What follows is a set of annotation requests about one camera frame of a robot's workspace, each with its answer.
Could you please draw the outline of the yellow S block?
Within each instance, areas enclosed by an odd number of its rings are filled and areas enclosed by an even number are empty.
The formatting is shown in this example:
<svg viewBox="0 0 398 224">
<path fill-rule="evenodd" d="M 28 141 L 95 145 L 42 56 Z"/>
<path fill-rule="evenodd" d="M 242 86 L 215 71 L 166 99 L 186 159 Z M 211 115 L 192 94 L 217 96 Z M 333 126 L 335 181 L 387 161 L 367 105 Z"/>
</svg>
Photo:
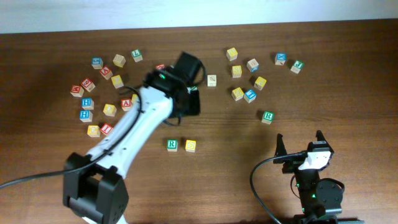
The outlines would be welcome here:
<svg viewBox="0 0 398 224">
<path fill-rule="evenodd" d="M 196 145 L 197 145 L 197 142 L 195 140 L 187 139 L 186 144 L 185 144 L 185 150 L 187 152 L 195 152 Z"/>
</svg>

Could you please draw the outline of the yellow block back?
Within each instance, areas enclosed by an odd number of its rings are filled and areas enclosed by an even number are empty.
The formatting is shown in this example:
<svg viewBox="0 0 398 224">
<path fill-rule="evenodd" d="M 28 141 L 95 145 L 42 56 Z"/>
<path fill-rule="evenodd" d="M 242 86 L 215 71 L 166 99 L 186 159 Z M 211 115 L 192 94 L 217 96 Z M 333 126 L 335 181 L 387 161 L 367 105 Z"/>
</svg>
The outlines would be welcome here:
<svg viewBox="0 0 398 224">
<path fill-rule="evenodd" d="M 233 61 L 233 60 L 236 60 L 236 59 L 237 59 L 237 57 L 238 57 L 238 52 L 237 52 L 237 50 L 233 47 L 233 48 L 230 48 L 230 49 L 228 49 L 228 50 L 226 51 L 226 56 L 227 56 L 227 58 L 228 58 L 229 61 Z"/>
</svg>

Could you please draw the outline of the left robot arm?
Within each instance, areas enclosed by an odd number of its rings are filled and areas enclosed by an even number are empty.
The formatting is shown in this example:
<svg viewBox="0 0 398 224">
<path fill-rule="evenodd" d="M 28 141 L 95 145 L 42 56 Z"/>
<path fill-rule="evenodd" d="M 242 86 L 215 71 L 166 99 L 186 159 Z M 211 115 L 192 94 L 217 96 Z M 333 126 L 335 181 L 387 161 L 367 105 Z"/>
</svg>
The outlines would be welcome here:
<svg viewBox="0 0 398 224">
<path fill-rule="evenodd" d="M 113 130 L 84 156 L 72 153 L 65 162 L 63 204 L 87 223 L 125 223 L 129 196 L 124 179 L 149 136 L 168 118 L 198 115 L 202 62 L 184 52 L 176 64 L 148 73 L 132 108 Z"/>
</svg>

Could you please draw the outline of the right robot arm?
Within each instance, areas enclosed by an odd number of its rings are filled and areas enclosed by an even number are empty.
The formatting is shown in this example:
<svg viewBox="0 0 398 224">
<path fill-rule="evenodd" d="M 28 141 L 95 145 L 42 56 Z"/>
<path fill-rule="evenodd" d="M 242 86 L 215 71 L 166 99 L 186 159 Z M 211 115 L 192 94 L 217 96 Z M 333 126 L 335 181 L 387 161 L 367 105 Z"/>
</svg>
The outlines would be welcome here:
<svg viewBox="0 0 398 224">
<path fill-rule="evenodd" d="M 334 150 L 323 133 L 316 132 L 316 141 L 305 151 L 288 154 L 283 135 L 277 135 L 276 164 L 282 164 L 283 174 L 293 174 L 298 188 L 302 214 L 293 217 L 293 223 L 338 223 L 345 186 L 331 178 L 320 178 L 319 172 L 329 166 Z"/>
</svg>

